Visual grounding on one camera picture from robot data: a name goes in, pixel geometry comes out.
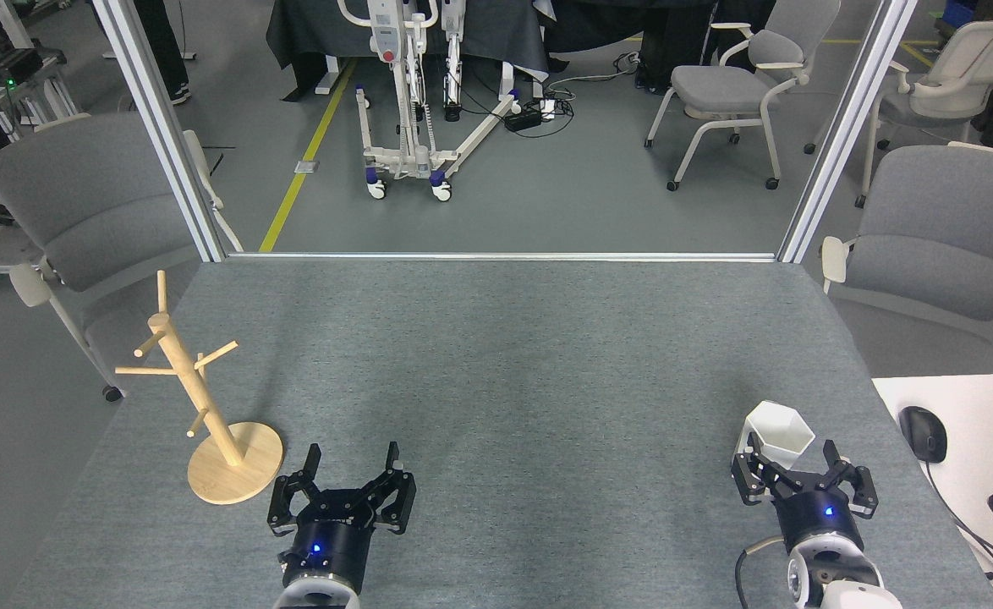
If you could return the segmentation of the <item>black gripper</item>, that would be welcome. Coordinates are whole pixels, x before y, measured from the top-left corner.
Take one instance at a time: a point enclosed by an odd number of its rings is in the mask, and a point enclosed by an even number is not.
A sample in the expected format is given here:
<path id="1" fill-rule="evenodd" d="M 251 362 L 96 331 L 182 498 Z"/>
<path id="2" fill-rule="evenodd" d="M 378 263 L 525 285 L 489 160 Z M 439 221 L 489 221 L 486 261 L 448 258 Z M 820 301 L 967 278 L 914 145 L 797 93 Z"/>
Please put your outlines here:
<path id="1" fill-rule="evenodd" d="M 853 465 L 838 452 L 833 440 L 825 440 L 824 456 L 829 469 L 818 482 L 806 480 L 801 488 L 789 485 L 787 468 L 765 454 L 759 433 L 748 432 L 745 444 L 733 454 L 730 475 L 745 505 L 755 505 L 765 492 L 776 500 L 776 513 L 784 550 L 793 551 L 803 540 L 817 535 L 841 535 L 859 550 L 864 549 L 853 515 L 871 519 L 879 500 L 870 470 Z M 848 483 L 853 494 L 838 489 Z"/>
<path id="2" fill-rule="evenodd" d="M 404 469 L 398 443 L 391 441 L 383 473 L 362 490 L 320 492 L 315 484 L 320 458 L 318 444 L 310 444 L 304 465 L 290 475 L 278 475 L 273 483 L 268 527 L 281 537 L 297 525 L 290 550 L 281 554 L 283 584 L 303 577 L 334 577 L 360 593 L 374 529 L 403 535 L 416 493 L 415 478 Z M 310 505 L 295 517 L 290 505 L 297 492 L 303 492 Z"/>

